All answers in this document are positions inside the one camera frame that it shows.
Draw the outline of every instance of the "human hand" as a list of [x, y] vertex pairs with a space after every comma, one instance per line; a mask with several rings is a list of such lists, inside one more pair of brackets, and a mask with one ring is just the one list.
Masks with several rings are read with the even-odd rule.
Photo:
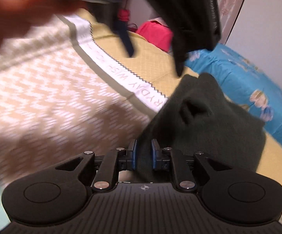
[[83, 5], [79, 0], [0, 0], [0, 47], [4, 39], [23, 37], [53, 14], [72, 14]]

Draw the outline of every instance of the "blue printed fabric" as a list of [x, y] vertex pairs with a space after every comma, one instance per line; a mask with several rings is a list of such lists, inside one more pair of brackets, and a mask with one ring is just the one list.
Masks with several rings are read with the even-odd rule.
[[258, 67], [222, 44], [212, 52], [191, 52], [186, 66], [199, 74], [212, 74], [223, 92], [264, 120], [266, 131], [282, 144], [282, 89]]

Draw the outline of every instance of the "white wall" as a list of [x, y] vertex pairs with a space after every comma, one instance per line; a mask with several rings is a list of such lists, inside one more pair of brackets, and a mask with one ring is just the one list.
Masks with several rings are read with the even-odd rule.
[[130, 21], [138, 27], [145, 21], [158, 17], [147, 0], [129, 0], [128, 9], [130, 10]]
[[282, 88], [282, 0], [245, 0], [226, 45]]

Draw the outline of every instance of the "black garment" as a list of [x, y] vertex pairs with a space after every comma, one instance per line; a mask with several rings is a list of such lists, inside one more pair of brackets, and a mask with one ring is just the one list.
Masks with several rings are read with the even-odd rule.
[[159, 145], [211, 154], [233, 167], [255, 171], [265, 145], [264, 122], [228, 102], [215, 78], [185, 75], [167, 103], [137, 141], [138, 176], [145, 182], [165, 180], [152, 171], [151, 139]]

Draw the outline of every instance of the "floral curtain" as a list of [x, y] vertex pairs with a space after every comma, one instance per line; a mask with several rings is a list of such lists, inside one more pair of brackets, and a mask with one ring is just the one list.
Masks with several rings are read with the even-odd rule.
[[242, 2], [243, 0], [218, 0], [222, 28], [222, 39], [220, 43], [226, 43]]

